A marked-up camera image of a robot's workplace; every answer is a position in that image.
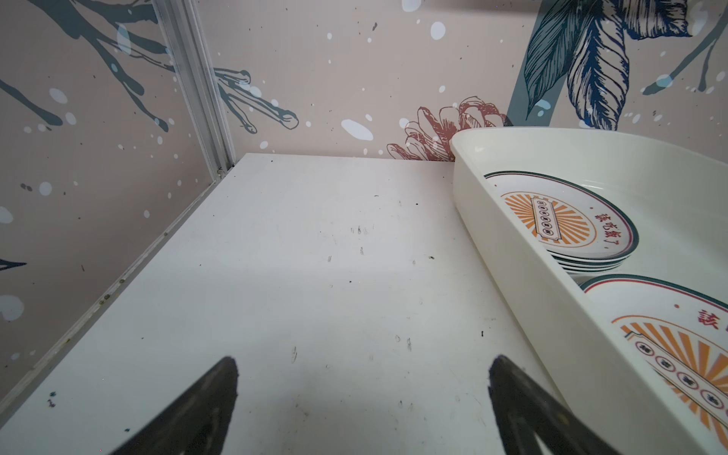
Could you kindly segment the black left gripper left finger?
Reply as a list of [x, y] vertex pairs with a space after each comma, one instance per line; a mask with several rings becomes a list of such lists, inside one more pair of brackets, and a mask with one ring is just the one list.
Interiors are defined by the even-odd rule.
[[239, 373], [221, 358], [116, 454], [220, 454], [237, 399]]

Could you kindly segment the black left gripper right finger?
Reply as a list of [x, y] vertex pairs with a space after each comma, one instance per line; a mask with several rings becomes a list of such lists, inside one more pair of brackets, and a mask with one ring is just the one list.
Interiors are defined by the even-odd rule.
[[507, 454], [615, 454], [507, 356], [489, 369], [489, 397]]

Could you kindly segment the orange sunburst plate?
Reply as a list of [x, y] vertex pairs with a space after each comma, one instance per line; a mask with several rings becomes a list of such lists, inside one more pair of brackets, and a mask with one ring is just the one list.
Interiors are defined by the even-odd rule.
[[500, 171], [483, 178], [569, 274], [613, 271], [639, 246], [639, 231], [631, 218], [576, 183], [526, 171]]
[[633, 274], [581, 286], [727, 451], [727, 304], [680, 284]]

